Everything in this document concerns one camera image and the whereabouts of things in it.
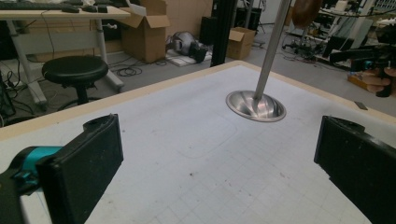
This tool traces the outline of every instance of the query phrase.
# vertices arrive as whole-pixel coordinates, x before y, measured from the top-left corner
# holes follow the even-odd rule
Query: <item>black chair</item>
[[[77,100],[62,105],[58,111],[77,103],[83,105],[97,97],[88,97],[87,88],[92,87],[94,81],[107,74],[108,66],[99,57],[94,56],[68,56],[50,60],[44,63],[41,73],[43,77],[54,83],[66,87],[74,87]]]

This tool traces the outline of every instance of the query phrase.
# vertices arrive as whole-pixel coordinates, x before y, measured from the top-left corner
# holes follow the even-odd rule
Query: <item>keyboard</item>
[[[71,5],[64,3],[0,2],[0,10],[62,10],[64,7],[71,7]]]
[[[65,0],[64,1],[66,4],[70,4],[72,6],[82,6],[82,1],[81,0]],[[106,5],[106,6],[112,6],[114,3],[110,0],[95,0],[94,5]]]

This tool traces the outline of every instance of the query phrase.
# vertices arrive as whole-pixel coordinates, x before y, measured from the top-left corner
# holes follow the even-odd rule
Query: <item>cardboard box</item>
[[[255,34],[255,31],[242,27],[231,29],[227,47],[227,57],[233,59],[243,59],[247,57],[250,53]]]
[[[201,30],[202,17],[212,14],[213,0],[165,0],[167,16],[171,26],[166,28],[166,35],[176,32],[190,32],[198,37]]]
[[[361,80],[361,78],[360,78],[361,76],[362,76],[362,74],[358,73],[356,75],[348,76],[347,80],[349,82],[359,86],[360,88],[367,90],[367,84]]]
[[[125,53],[145,63],[165,58],[165,27],[170,26],[163,0],[141,0],[147,15],[139,15],[129,7],[120,9],[131,13],[131,17],[117,20],[121,26],[121,44]]]

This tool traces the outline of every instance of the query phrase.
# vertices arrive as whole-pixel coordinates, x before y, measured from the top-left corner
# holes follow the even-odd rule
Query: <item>stool leg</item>
[[[87,89],[85,86],[75,86],[77,96],[78,96],[78,105],[87,104],[88,101],[88,94]]]

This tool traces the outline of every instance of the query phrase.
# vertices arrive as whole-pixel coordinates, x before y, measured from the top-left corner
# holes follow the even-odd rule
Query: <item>black equipment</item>
[[[396,223],[396,148],[357,123],[324,116],[314,162],[373,224]]]
[[[396,66],[396,26],[388,25],[375,30],[378,42],[387,45],[363,46],[358,49],[349,49],[342,52],[330,54],[330,62],[338,63],[347,59],[351,60],[351,71],[362,71],[367,69],[379,68],[381,78],[388,78],[391,81],[393,77],[384,72],[386,67]],[[389,84],[384,90],[376,93],[378,97],[389,97],[392,92],[392,84]]]
[[[223,64],[227,53],[230,27],[232,26],[233,9],[236,0],[219,0],[216,4],[218,17],[218,30],[213,44],[211,67]]]
[[[0,115],[6,119],[15,114],[15,107],[9,98],[7,87],[0,76]]]
[[[335,7],[337,2],[338,2],[338,0],[323,0],[322,1],[322,7],[330,9],[331,7]]]
[[[9,35],[6,21],[0,21],[0,60],[15,59],[18,57],[14,43]]]
[[[189,32],[176,32],[166,42],[166,51],[172,49],[181,55],[193,58],[197,63],[205,59],[207,48],[200,46]]]
[[[295,54],[300,54],[307,60],[313,60],[315,58],[313,48],[311,47],[310,41],[307,38],[294,38],[291,40],[290,44],[283,45],[282,49],[287,47],[294,49]]]
[[[339,50],[347,50],[353,44],[353,39],[344,38],[341,36],[333,35],[330,37],[330,40],[327,42],[326,49],[323,51],[322,57],[328,58],[334,49]]]
[[[27,223],[20,196],[42,188],[54,224],[84,223],[122,161],[117,115],[93,119],[64,147],[28,147],[0,174],[0,223]]]
[[[239,7],[236,9],[235,22],[233,27],[245,27],[248,9]],[[251,9],[250,20],[247,28],[249,30],[257,31],[260,25],[260,16],[262,15],[262,9],[254,7]]]
[[[213,0],[213,5],[212,5],[212,17],[217,17],[219,15],[218,12],[218,6],[219,6],[220,0]]]
[[[64,3],[0,2],[0,10],[62,10],[71,7]]]
[[[65,0],[64,3],[70,4],[72,6],[82,6],[82,1],[81,0]],[[105,5],[105,6],[113,6],[113,1],[110,0],[95,0],[94,1],[95,6],[99,5]]]
[[[217,29],[218,19],[216,17],[202,17],[199,41],[205,45],[213,45]]]

